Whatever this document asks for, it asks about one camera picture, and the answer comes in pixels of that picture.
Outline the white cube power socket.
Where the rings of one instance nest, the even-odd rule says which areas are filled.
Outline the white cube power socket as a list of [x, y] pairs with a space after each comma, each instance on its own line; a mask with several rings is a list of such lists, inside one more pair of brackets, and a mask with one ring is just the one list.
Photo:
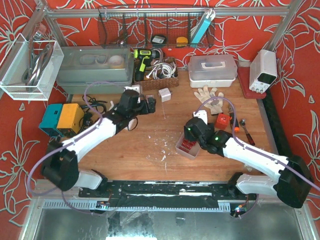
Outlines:
[[171, 98], [172, 98], [172, 93], [167, 87], [163, 88], [163, 89], [160, 89], [158, 91], [158, 95], [159, 95], [162, 103], [170, 101]]

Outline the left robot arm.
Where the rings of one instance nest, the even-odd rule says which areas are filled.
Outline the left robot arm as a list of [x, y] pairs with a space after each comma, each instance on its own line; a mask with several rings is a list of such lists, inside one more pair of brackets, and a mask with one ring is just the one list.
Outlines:
[[78, 163], [93, 148], [115, 136], [139, 115], [153, 114], [156, 99], [152, 95], [141, 98], [132, 89], [125, 90], [120, 100], [92, 126], [78, 135], [49, 144], [41, 166], [41, 174], [63, 192], [73, 187], [101, 190], [108, 179], [97, 170], [80, 170]]

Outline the red springs in bin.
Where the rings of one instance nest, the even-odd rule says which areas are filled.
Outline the red springs in bin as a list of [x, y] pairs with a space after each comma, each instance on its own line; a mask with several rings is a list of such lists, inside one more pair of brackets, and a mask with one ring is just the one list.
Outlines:
[[196, 141], [189, 141], [186, 139], [183, 139], [181, 146], [179, 147], [181, 150], [184, 151], [190, 151], [196, 144]]

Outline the translucent plastic parts bin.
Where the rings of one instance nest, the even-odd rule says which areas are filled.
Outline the translucent plastic parts bin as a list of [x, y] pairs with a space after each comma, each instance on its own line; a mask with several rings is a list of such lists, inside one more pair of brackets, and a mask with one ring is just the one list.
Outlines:
[[183, 139], [184, 139], [184, 134], [181, 135], [181, 137], [179, 138], [179, 140], [177, 141], [177, 143], [175, 145], [176, 152], [183, 157], [186, 157], [190, 160], [194, 160], [198, 156], [198, 153], [201, 149], [199, 143], [197, 142], [191, 150], [185, 151], [185, 150], [180, 149], [180, 146], [181, 146]]

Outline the woven wicker basket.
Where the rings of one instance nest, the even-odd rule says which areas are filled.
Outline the woven wicker basket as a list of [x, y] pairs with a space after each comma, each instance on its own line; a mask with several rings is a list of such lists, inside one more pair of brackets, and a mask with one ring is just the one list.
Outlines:
[[160, 79], [153, 79], [148, 78], [142, 81], [135, 80], [135, 74], [133, 73], [133, 85], [140, 85], [142, 90], [160, 90], [164, 88], [175, 88], [179, 86], [179, 78], [178, 78], [178, 70], [176, 69], [174, 72], [174, 77], [170, 78], [160, 78]]

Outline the orange cube block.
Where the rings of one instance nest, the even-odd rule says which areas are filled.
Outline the orange cube block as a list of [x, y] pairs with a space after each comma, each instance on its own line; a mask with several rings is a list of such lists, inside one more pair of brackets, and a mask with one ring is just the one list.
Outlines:
[[219, 130], [225, 130], [229, 124], [230, 116], [224, 113], [219, 113], [214, 126]]

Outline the white lidded toolbox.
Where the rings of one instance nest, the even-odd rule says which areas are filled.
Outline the white lidded toolbox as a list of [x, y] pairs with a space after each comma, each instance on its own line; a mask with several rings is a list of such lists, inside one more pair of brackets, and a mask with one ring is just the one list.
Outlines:
[[238, 76], [231, 54], [192, 56], [188, 63], [190, 87], [227, 88]]

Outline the grey plastic storage box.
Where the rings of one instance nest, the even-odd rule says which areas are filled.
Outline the grey plastic storage box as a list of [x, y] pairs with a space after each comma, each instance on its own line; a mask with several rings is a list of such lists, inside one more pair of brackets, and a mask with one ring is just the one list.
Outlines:
[[94, 82], [88, 94], [118, 94], [133, 81], [134, 57], [129, 48], [64, 46], [56, 83], [72, 95], [80, 95]]

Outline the yellow box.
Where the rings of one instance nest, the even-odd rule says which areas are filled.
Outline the yellow box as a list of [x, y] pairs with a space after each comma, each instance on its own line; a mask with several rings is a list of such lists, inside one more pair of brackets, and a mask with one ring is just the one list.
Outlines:
[[57, 130], [66, 138], [76, 136], [81, 129], [80, 121], [84, 115], [85, 113], [78, 103], [64, 104], [56, 127]]

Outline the yellow tape measure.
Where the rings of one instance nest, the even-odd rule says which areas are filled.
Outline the yellow tape measure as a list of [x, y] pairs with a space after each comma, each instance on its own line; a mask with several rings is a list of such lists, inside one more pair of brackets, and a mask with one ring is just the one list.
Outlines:
[[177, 48], [184, 48], [188, 46], [188, 38], [184, 36], [179, 36], [176, 38], [176, 47]]

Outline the white power supply unit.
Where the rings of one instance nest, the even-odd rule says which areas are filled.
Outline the white power supply unit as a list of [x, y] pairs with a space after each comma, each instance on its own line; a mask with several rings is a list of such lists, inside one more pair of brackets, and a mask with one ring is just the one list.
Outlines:
[[263, 94], [277, 78], [276, 53], [261, 49], [249, 67], [249, 89]]

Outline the teal box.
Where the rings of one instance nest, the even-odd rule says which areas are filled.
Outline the teal box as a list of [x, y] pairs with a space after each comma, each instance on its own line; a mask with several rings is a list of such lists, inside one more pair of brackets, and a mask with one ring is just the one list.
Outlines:
[[57, 128], [62, 109], [62, 103], [49, 104], [38, 126], [39, 129], [50, 137], [63, 136]]

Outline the blue tool case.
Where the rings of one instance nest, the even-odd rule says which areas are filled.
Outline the blue tool case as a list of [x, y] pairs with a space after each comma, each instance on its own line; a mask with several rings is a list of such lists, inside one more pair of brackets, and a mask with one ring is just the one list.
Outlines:
[[216, 17], [216, 12], [213, 8], [207, 9], [204, 11], [198, 24], [193, 27], [190, 31], [190, 46], [196, 47], [207, 29], [211, 25], [212, 21]]

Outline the metal bracket on glove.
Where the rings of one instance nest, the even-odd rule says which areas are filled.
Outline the metal bracket on glove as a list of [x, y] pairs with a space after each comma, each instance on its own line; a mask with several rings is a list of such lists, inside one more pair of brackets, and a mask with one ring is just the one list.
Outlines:
[[211, 104], [212, 106], [214, 106], [214, 105], [216, 105], [216, 104], [218, 104], [218, 103], [219, 103], [219, 100], [218, 100], [218, 99], [213, 99], [213, 100], [210, 102], [210, 104]]

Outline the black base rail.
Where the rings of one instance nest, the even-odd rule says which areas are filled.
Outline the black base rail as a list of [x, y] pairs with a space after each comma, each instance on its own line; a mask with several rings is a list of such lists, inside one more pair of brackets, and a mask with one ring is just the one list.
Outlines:
[[217, 208], [218, 203], [242, 204], [256, 194], [230, 189], [223, 181], [108, 181], [102, 189], [81, 187], [81, 198], [107, 199], [111, 207]]

